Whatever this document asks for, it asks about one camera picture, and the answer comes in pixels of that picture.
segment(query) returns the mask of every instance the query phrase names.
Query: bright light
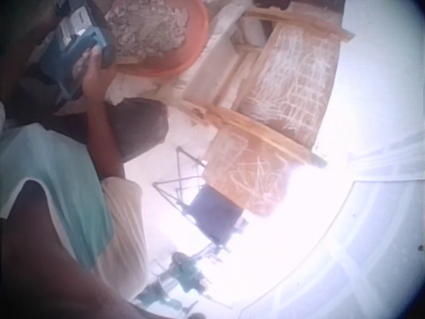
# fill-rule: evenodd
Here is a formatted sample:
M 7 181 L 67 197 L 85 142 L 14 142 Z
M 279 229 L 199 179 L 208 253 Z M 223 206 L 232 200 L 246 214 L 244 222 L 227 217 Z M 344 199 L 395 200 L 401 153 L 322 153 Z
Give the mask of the bright light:
M 294 171 L 274 214 L 249 224 L 229 243 L 232 252 L 223 264 L 205 269 L 214 282 L 209 295 L 229 305 L 243 303 L 293 271 L 329 228 L 347 195 L 350 183 L 339 168 Z

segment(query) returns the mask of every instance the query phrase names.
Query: white shirt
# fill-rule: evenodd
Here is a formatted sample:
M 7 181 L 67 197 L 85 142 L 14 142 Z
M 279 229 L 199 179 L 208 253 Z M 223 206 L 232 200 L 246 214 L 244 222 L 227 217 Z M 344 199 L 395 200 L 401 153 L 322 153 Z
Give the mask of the white shirt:
M 118 177 L 101 182 L 114 236 L 94 272 L 124 299 L 133 300 L 146 287 L 147 253 L 141 216 L 141 188 Z

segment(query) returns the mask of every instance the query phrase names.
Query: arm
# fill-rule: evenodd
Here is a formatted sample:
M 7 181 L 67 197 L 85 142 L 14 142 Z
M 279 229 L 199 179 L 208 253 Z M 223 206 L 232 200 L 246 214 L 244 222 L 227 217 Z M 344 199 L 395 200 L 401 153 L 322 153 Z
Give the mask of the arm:
M 53 17 L 31 29 L 0 62 L 0 99 L 6 104 L 15 93 L 19 81 L 27 69 L 27 62 L 34 48 L 56 29 L 60 20 Z
M 88 118 L 88 151 L 100 179 L 125 178 L 124 165 L 106 116 L 104 97 L 116 75 L 116 65 L 100 68 L 102 56 L 98 47 L 90 55 L 83 93 Z

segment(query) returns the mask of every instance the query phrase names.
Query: white wall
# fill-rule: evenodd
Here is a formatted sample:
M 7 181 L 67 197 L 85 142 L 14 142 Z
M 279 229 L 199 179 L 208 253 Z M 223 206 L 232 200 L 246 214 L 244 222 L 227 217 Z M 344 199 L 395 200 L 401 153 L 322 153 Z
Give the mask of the white wall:
M 411 1 L 347 0 L 341 45 L 320 146 L 357 154 L 423 126 L 424 20 Z

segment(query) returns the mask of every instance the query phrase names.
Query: hand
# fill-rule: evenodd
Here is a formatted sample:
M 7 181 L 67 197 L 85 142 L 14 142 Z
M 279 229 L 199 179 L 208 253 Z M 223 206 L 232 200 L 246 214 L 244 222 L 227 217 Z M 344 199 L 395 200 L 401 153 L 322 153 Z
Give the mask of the hand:
M 82 91 L 90 103 L 103 102 L 106 91 L 114 80 L 117 70 L 114 63 L 107 69 L 101 68 L 102 51 L 95 46 L 90 53 L 88 69 L 82 84 Z

